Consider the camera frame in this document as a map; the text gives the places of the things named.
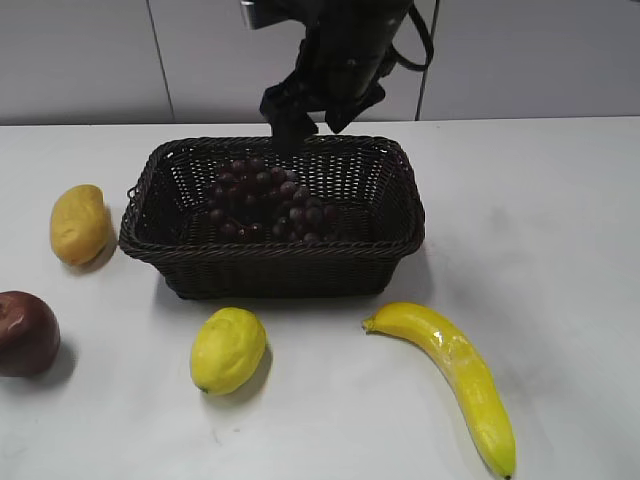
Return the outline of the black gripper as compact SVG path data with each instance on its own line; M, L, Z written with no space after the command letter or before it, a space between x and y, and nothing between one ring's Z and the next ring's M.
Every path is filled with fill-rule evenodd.
M296 74L267 88L259 107L277 153L291 157L318 133L305 86L324 103L341 103L325 109L325 122L335 134L385 99L380 84L369 85L410 6L409 1L310 4Z

